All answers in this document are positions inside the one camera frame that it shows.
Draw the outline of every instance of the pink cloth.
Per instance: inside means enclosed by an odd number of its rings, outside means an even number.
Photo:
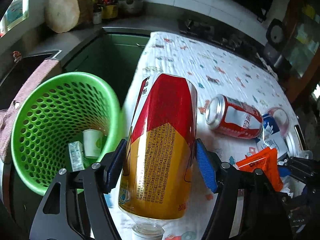
[[[0,158],[5,162],[17,113],[28,95],[47,79],[62,73],[60,61],[46,59],[23,84],[7,111],[0,111]]]

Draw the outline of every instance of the gas stove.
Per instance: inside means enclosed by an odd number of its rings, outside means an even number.
[[[217,31],[213,26],[192,19],[179,21],[179,30],[189,38],[210,43],[218,48],[233,53],[262,69],[266,69],[256,57],[257,49],[236,33]]]

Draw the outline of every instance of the basket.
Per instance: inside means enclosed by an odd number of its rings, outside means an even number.
[[[37,87],[18,112],[11,136],[16,171],[27,187],[44,195],[61,168],[72,171],[69,142],[86,129],[100,129],[107,139],[99,162],[116,149],[121,124],[119,101],[101,78],[82,72],[55,76]]]

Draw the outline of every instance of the wooden chopping block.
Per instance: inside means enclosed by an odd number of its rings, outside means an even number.
[[[49,0],[45,10],[46,23],[56,33],[68,32],[92,16],[92,0]]]

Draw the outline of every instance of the orange snack package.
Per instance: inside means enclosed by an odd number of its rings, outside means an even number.
[[[280,191],[283,183],[280,179],[277,166],[277,150],[267,147],[242,161],[236,163],[241,171],[253,172],[255,169],[262,169],[275,191]]]

